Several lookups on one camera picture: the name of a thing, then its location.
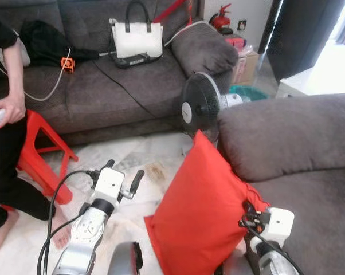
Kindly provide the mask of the grey two-seat sofa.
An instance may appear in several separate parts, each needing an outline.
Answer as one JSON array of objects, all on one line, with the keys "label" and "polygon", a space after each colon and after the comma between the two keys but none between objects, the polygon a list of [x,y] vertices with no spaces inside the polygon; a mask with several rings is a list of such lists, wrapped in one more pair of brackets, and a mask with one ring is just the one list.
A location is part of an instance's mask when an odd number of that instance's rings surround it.
[{"label": "grey two-seat sofa", "polygon": [[218,124],[233,172],[293,212],[285,253],[305,275],[345,275],[345,93],[243,103]]}]

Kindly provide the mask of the red fire extinguisher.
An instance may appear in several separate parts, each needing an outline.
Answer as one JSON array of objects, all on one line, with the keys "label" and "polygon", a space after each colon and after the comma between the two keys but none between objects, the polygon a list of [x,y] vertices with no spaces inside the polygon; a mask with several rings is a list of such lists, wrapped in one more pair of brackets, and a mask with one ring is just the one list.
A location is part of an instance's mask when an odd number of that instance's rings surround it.
[{"label": "red fire extinguisher", "polygon": [[231,3],[222,5],[218,13],[215,13],[209,20],[209,24],[221,34],[233,34],[233,29],[230,28],[230,19],[226,16],[227,9],[230,6]]}]

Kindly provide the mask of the red package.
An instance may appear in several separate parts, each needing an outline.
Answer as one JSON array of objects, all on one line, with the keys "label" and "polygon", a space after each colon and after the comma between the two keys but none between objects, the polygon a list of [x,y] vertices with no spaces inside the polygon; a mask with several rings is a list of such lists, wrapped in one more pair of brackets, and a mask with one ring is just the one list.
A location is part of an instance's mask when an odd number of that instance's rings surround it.
[{"label": "red package", "polygon": [[225,41],[228,44],[233,45],[233,47],[235,47],[235,49],[238,50],[238,52],[241,52],[242,50],[244,50],[244,48],[248,44],[246,39],[244,39],[243,37],[228,37],[228,38],[225,38]]}]

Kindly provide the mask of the cardboard box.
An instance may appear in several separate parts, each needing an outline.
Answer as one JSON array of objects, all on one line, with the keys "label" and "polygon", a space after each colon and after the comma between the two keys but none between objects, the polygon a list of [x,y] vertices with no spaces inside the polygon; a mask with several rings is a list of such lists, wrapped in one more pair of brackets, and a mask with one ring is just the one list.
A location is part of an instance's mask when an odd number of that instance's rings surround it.
[{"label": "cardboard box", "polygon": [[259,62],[259,53],[248,53],[243,57],[239,57],[238,63],[233,68],[231,75],[231,85],[251,85],[257,72],[257,64]]}]

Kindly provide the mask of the teal bin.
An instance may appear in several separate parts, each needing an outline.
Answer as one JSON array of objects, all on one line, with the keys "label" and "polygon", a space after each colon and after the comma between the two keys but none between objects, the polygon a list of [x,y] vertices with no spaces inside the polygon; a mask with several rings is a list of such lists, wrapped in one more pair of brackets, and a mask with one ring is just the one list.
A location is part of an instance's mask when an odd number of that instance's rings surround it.
[{"label": "teal bin", "polygon": [[228,93],[237,95],[243,102],[266,100],[269,98],[261,89],[250,85],[232,85]]}]

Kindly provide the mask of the black garment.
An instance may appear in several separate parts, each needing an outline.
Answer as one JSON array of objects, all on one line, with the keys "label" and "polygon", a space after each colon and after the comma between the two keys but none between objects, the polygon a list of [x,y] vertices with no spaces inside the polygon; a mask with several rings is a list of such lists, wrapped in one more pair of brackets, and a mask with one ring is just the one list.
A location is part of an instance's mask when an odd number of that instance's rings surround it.
[{"label": "black garment", "polygon": [[19,37],[25,45],[30,66],[59,68],[63,58],[72,58],[75,62],[88,62],[100,57],[96,50],[71,45],[60,30],[44,21],[24,22]]}]

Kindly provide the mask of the dark door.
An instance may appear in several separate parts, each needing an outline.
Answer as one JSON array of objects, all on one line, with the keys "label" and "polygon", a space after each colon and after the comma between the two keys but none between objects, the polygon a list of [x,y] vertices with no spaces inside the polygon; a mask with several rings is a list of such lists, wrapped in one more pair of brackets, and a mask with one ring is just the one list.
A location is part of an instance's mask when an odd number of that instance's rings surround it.
[{"label": "dark door", "polygon": [[264,48],[276,81],[314,66],[338,23],[345,0],[274,0]]}]

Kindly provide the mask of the white side table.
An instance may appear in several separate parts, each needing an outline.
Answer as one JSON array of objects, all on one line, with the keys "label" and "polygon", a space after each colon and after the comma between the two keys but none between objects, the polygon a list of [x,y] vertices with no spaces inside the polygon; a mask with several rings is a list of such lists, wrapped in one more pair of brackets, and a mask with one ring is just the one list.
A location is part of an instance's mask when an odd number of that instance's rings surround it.
[{"label": "white side table", "polygon": [[327,42],[316,65],[280,81],[275,97],[345,93],[345,45]]}]

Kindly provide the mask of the red long-handled tool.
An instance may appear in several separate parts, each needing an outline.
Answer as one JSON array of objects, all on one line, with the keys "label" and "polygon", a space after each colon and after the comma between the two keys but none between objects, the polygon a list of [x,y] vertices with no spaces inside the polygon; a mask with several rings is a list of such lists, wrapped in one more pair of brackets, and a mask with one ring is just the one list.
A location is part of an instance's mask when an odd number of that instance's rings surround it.
[{"label": "red long-handled tool", "polygon": [[152,23],[162,23],[168,16],[175,13],[178,8],[184,7],[187,13],[187,25],[193,23],[193,0],[176,0],[170,7],[166,8],[160,15],[158,15]]}]

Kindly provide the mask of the red pillow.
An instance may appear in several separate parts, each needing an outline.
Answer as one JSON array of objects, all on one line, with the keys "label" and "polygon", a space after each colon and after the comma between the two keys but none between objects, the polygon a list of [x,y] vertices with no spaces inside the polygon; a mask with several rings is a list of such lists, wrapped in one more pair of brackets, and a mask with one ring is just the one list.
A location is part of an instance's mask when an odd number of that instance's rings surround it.
[{"label": "red pillow", "polygon": [[244,239],[244,202],[270,207],[201,132],[154,214],[144,218],[164,275],[213,275]]}]

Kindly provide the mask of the red plastic stool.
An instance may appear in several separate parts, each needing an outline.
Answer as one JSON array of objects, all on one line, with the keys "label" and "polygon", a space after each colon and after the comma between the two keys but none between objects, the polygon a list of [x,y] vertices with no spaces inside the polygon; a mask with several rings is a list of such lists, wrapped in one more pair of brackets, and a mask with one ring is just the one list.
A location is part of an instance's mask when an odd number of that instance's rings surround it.
[{"label": "red plastic stool", "polygon": [[[55,188],[59,186],[63,176],[66,175],[69,162],[78,162],[79,158],[39,113],[28,110],[26,118],[28,119],[26,138],[17,168],[28,173],[39,185],[42,194],[52,196]],[[36,147],[37,136],[40,133],[45,134],[50,139],[52,146],[44,148]],[[59,173],[55,173],[50,165],[41,157],[41,154],[55,151],[63,153]]]}]

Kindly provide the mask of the small orange gadget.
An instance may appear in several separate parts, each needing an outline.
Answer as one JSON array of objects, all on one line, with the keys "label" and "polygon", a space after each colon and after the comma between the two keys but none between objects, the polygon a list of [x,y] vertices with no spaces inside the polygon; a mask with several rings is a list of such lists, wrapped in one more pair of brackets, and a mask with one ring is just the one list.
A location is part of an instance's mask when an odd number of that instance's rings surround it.
[{"label": "small orange gadget", "polygon": [[62,68],[63,73],[74,73],[75,70],[75,60],[70,57],[63,57],[61,58],[60,65]]}]

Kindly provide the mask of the black flat device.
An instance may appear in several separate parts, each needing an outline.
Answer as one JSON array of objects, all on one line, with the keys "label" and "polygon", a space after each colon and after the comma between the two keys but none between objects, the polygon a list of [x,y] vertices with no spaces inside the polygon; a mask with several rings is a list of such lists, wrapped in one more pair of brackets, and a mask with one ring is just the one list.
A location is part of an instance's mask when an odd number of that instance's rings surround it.
[{"label": "black flat device", "polygon": [[156,62],[163,55],[161,54],[159,57],[151,57],[147,53],[139,53],[138,55],[121,58],[118,57],[116,53],[110,53],[109,56],[117,68],[125,70],[131,66],[146,65]]}]

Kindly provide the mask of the black pedestal fan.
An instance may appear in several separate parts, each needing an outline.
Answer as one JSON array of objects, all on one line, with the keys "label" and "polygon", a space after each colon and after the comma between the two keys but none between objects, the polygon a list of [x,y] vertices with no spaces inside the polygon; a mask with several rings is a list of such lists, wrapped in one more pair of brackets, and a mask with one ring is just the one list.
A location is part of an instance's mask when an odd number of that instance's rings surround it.
[{"label": "black pedestal fan", "polygon": [[209,74],[196,72],[187,79],[182,91],[183,129],[191,138],[201,132],[216,145],[219,140],[220,111],[241,103],[244,103],[243,97],[235,93],[220,92]]}]

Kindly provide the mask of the person's hand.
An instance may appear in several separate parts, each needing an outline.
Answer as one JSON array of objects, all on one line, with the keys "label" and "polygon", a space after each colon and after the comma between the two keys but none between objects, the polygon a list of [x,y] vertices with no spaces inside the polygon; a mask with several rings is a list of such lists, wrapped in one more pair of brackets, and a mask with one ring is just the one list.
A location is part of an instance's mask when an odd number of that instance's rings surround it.
[{"label": "person's hand", "polygon": [[0,129],[7,124],[17,123],[22,120],[26,115],[24,93],[10,94],[4,99],[0,99],[0,110],[5,111],[3,119],[0,120]]}]

